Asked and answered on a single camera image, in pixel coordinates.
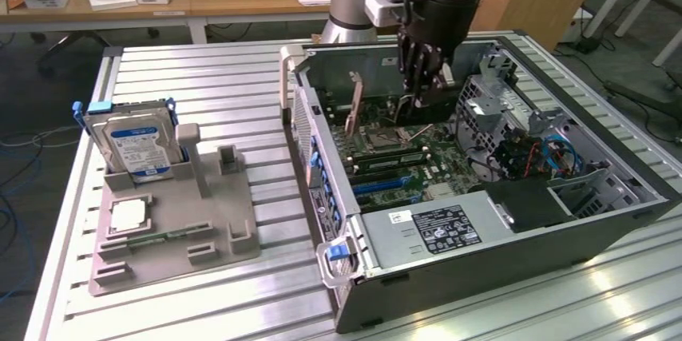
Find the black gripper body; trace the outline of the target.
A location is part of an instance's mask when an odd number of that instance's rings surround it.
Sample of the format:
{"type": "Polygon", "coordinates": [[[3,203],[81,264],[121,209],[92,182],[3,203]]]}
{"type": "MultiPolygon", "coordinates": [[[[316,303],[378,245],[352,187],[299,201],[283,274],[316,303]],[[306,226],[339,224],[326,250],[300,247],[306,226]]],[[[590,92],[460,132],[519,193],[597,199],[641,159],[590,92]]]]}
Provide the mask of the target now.
{"type": "Polygon", "coordinates": [[[402,56],[428,45],[451,57],[468,35],[476,9],[478,0],[414,0],[410,24],[399,28],[402,56]]]}

